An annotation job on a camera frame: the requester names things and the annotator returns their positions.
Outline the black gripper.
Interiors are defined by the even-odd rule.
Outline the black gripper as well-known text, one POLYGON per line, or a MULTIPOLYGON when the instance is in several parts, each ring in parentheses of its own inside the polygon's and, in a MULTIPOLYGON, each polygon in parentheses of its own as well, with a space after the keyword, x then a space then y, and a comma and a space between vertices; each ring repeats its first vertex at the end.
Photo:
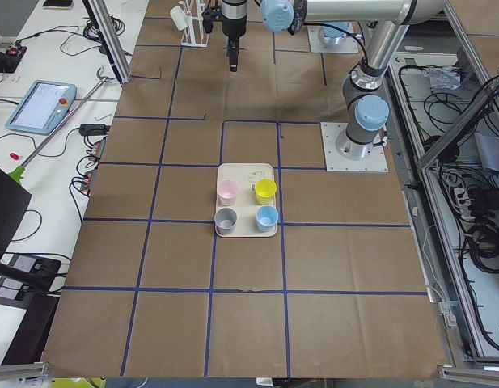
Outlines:
POLYGON ((246 33, 247 19, 222 18, 222 32, 228 38, 227 55, 229 56, 230 72, 237 72, 239 67, 239 40, 246 33))

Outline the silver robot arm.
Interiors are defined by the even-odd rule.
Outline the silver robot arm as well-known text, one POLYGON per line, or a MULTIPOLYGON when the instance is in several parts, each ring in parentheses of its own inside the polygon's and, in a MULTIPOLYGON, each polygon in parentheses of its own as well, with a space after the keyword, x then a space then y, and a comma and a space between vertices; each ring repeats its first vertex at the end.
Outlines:
POLYGON ((444 1, 262 1, 262 21, 271 32, 293 35, 306 25, 333 27, 336 22, 375 21, 377 27, 363 56, 343 84, 349 122, 336 139, 339 154, 353 161, 370 155, 377 133, 389 117, 388 104, 378 96, 383 75, 409 26, 431 19, 444 1))
POLYGON ((322 44, 334 47, 344 42, 350 22, 323 22, 319 28, 318 37, 322 44))

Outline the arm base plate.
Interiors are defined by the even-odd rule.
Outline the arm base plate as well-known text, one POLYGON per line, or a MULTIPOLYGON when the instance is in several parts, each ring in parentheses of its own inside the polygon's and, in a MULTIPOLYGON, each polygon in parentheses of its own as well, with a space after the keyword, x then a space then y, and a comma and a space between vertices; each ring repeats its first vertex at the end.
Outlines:
POLYGON ((379 135, 376 135, 369 145, 359 145, 349 140, 346 127, 346 123, 320 123, 326 170, 345 173, 387 173, 387 161, 379 135))
POLYGON ((355 54, 359 52, 357 42, 336 29, 310 26, 307 31, 312 53, 355 54))

